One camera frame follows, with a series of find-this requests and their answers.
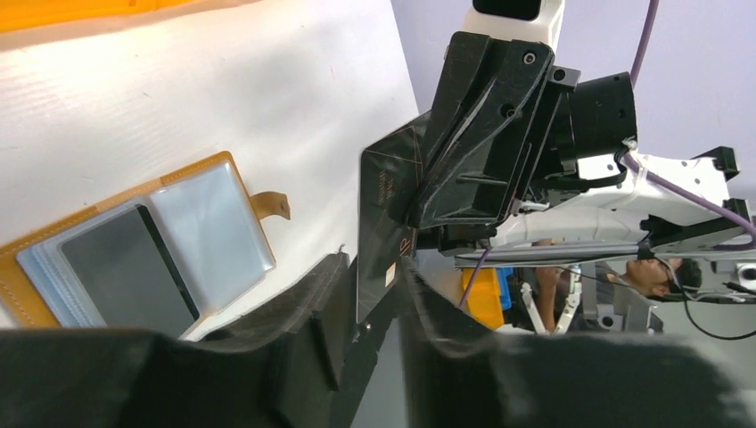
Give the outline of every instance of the white table surface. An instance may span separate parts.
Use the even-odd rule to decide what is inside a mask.
[[[277,268],[198,338],[357,253],[361,149],[417,107],[390,0],[169,15],[0,35],[0,242],[229,150],[292,220],[263,221]]]

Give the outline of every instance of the person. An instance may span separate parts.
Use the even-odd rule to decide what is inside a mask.
[[[701,286],[701,269],[693,259],[667,259],[674,269],[680,284],[687,289]],[[556,320],[562,313],[566,285],[570,272],[558,267],[537,267],[535,279],[538,283],[536,307],[544,327],[553,332]],[[599,304],[613,304],[614,288],[628,286],[636,289],[652,300],[663,300],[672,292],[680,292],[672,279],[667,266],[657,259],[631,260],[626,264],[626,272],[618,274],[608,264],[596,263],[596,301]],[[600,329],[597,324],[589,323],[583,317],[576,317],[568,331],[590,331]]]

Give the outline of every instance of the orange object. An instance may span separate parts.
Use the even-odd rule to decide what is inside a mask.
[[[472,268],[462,269],[462,289],[466,290],[473,275]],[[470,315],[479,323],[491,330],[504,325],[504,312],[501,309],[501,290],[495,268],[484,268],[475,278],[470,295],[467,297],[467,308]]]
[[[153,12],[193,0],[0,0],[0,33],[59,22]]]

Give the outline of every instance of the purple cable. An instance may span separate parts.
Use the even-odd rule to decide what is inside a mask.
[[[645,50],[646,48],[648,48],[648,41],[651,39],[651,30],[653,29],[653,22],[656,20],[656,11],[658,9],[659,9],[659,0],[650,0],[648,3],[648,12],[645,15],[645,23],[643,25],[643,31],[640,34],[640,41],[638,42],[636,58],[633,61],[633,68],[630,71],[630,81],[632,82],[633,86],[636,85],[638,74],[640,74],[640,69],[643,66],[643,58],[645,57]],[[628,168],[632,169],[636,174],[638,173],[638,171],[640,170],[640,166],[637,164],[636,160],[633,159],[632,156],[625,155],[623,160],[625,161],[625,165]],[[720,215],[721,217],[732,221],[736,225],[745,229],[745,232],[751,236],[751,241],[749,243],[744,243],[740,245],[718,245],[714,247],[714,250],[745,251],[745,250],[753,250],[754,248],[756,248],[756,227],[753,226],[753,223],[751,223],[749,219],[742,218],[730,210],[727,210],[725,208],[720,207],[719,205],[706,201],[705,199],[688,192],[682,187],[678,185],[674,185],[670,183],[669,181],[665,180],[664,178],[657,176],[651,171],[648,171],[648,180],[660,187],[663,187],[669,190],[672,193],[675,193],[679,196],[682,196],[685,199],[688,199],[690,202],[701,205],[706,210],[710,210],[716,213],[717,215]]]
[[[627,154],[625,155],[623,160],[624,160],[625,165],[628,168],[630,168],[636,174],[638,173],[638,171],[640,170],[640,165],[637,164],[636,160],[632,156]],[[754,248],[756,248],[756,227],[754,227],[754,225],[748,219],[742,218],[726,208],[720,207],[719,205],[709,202],[698,195],[692,194],[688,192],[687,190],[685,190],[684,188],[678,185],[675,185],[673,183],[670,183],[664,178],[657,176],[651,171],[648,171],[647,178],[648,178],[648,181],[654,183],[655,185],[663,187],[674,194],[682,196],[683,198],[689,200],[690,202],[701,205],[706,210],[712,211],[716,213],[717,215],[732,221],[736,225],[745,229],[745,232],[751,236],[751,241],[749,243],[743,243],[743,244],[738,244],[738,245],[717,245],[716,247],[714,247],[714,250],[745,251],[745,250],[753,250]]]
[[[643,58],[645,57],[645,50],[648,48],[648,40],[651,39],[651,30],[653,29],[653,22],[656,20],[657,9],[659,9],[659,0],[651,0],[648,3],[648,12],[645,15],[643,31],[640,33],[636,58],[633,60],[633,68],[630,71],[630,81],[633,86],[636,85],[637,77],[640,74],[640,68],[643,66]]]
[[[483,254],[481,254],[481,257],[478,259],[478,263],[475,265],[475,269],[472,272],[472,276],[470,276],[470,281],[467,283],[467,288],[464,289],[464,293],[462,294],[462,299],[459,300],[460,309],[464,309],[464,305],[465,303],[467,303],[467,298],[470,297],[470,291],[473,290],[473,285],[475,285],[475,280],[478,278],[478,274],[481,272],[481,269],[483,268],[483,263],[489,257],[490,253],[491,253],[491,247],[488,247],[483,252]]]

